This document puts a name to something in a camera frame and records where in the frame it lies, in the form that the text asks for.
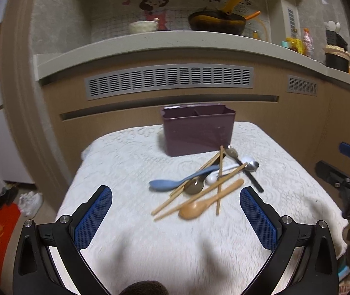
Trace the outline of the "metal spoon black handle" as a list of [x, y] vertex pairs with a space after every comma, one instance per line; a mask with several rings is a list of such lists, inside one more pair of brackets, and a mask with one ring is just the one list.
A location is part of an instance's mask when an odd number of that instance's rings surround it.
[[243, 169], [243, 173], [246, 175], [246, 177], [248, 177], [248, 179], [251, 181], [251, 183], [256, 188], [256, 190], [259, 193], [263, 193], [264, 189], [259, 184], [259, 182], [257, 182], [255, 177], [252, 175], [252, 173], [257, 171], [258, 168], [259, 168], [259, 163], [257, 161], [249, 160], [249, 161], [246, 162], [246, 166]]

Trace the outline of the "white plastic spoon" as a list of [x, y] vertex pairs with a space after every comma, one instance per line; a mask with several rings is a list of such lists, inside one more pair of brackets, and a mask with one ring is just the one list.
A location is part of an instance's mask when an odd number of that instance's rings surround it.
[[[254, 160], [255, 161], [254, 158], [248, 157], [248, 156], [245, 156], [245, 157], [241, 158], [241, 162], [247, 162], [249, 160]], [[238, 167], [238, 164], [233, 163], [233, 164], [229, 164], [227, 166], [224, 166], [222, 168], [222, 171], [213, 171], [212, 173], [210, 173], [206, 177], [205, 183], [208, 184], [208, 185], [211, 185], [211, 184], [213, 184], [214, 182], [216, 182], [218, 180], [219, 175], [222, 175], [222, 176], [227, 175], [227, 174], [229, 174], [231, 171], [233, 171], [237, 167]]]

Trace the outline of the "small grey vent grille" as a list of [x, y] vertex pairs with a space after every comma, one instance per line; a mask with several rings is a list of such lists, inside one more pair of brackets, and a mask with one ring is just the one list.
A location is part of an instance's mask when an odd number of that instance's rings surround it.
[[293, 75], [287, 76], [287, 92], [302, 95], [317, 95], [318, 84]]

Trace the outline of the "black pot with lid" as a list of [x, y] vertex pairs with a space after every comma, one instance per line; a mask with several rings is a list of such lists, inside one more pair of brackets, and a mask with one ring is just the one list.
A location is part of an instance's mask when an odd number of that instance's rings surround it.
[[326, 45], [325, 65], [329, 68], [350, 73], [350, 53], [337, 45]]

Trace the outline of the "wooden spoon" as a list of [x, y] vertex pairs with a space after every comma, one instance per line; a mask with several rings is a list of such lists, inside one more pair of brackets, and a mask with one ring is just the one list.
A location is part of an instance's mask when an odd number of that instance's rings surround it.
[[181, 207], [178, 216], [186, 221], [197, 219], [201, 216], [213, 203], [219, 202], [225, 196], [231, 194], [232, 192], [239, 189], [244, 184], [242, 178], [236, 180], [234, 183], [229, 185], [226, 189], [214, 195], [211, 198], [206, 198], [204, 200], [195, 201]]

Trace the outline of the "orange drink bottle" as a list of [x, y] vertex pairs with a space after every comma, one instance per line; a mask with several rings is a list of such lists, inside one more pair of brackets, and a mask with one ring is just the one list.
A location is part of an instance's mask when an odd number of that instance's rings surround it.
[[303, 29], [303, 54], [310, 59], [314, 58], [313, 39], [308, 28]]

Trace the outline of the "white lace tablecloth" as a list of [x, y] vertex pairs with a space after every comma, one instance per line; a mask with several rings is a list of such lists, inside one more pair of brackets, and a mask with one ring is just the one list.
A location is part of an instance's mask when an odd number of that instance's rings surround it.
[[[234, 125], [232, 146], [241, 159], [259, 162], [255, 178], [264, 202], [298, 223], [326, 221], [336, 254], [345, 252], [347, 221], [296, 159], [252, 123]], [[151, 191], [150, 181], [183, 179], [211, 159], [209, 152], [168, 156], [160, 125], [105, 134], [85, 144], [80, 158], [58, 214], [72, 214], [98, 187], [110, 187], [112, 206], [82, 255], [112, 294], [142, 280], [156, 280], [170, 294], [240, 294], [268, 259], [238, 192], [195, 220], [185, 221], [170, 208], [154, 220], [152, 211], [168, 195]]]

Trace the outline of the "yellow container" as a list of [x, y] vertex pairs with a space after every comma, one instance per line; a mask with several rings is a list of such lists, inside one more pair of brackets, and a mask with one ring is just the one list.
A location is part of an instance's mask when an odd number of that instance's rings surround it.
[[292, 38], [292, 37], [287, 37], [286, 38], [286, 41], [289, 45], [289, 48], [292, 50], [292, 51], [295, 51], [299, 54], [306, 54], [306, 51], [305, 51], [305, 45], [303, 43], [303, 41], [301, 39], [298, 39], [298, 38]]

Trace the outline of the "dark metal spoon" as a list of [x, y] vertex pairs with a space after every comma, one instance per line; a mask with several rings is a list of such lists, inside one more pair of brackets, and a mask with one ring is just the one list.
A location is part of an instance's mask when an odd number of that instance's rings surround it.
[[205, 181], [204, 176], [193, 178], [185, 185], [183, 191], [185, 192], [185, 194], [188, 194], [188, 195], [198, 194], [204, 188], [204, 181]]

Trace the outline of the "purple plastic utensil caddy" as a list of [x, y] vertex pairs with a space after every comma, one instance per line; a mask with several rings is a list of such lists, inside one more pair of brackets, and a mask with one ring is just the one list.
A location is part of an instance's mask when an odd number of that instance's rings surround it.
[[171, 157], [217, 151], [231, 143], [236, 112], [221, 103], [185, 104], [161, 110]]

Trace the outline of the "blue plastic spoon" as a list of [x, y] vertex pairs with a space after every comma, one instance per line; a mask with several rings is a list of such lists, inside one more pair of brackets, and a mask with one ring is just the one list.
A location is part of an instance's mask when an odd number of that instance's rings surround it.
[[201, 176], [201, 175], [208, 175], [212, 173], [213, 171], [217, 171], [220, 168], [218, 164], [206, 167], [202, 169], [201, 171], [197, 171], [181, 180], [152, 180], [149, 182], [150, 189], [152, 191], [157, 191], [157, 192], [169, 192], [172, 191], [176, 188], [178, 188], [181, 184], [185, 183], [188, 180], [191, 180], [195, 177]]

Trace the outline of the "large grey vent grille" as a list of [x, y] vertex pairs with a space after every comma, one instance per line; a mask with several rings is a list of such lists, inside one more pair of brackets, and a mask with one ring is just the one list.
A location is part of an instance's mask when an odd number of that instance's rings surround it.
[[84, 79], [86, 98], [186, 88], [253, 88], [254, 68], [212, 63], [183, 63], [137, 67]]

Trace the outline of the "white ceramic bowl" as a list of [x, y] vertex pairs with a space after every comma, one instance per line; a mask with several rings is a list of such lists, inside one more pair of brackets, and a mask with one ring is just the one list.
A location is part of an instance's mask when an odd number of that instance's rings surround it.
[[136, 21], [129, 24], [129, 33], [149, 33], [158, 30], [160, 20], [155, 17], [153, 20]]

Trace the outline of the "cartoon wall sticker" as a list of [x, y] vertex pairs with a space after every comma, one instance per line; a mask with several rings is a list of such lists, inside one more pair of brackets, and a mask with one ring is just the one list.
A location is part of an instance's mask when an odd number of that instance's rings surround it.
[[158, 30], [168, 31], [173, 24], [174, 12], [168, 8], [169, 0], [141, 0], [139, 8], [146, 21], [158, 20]]

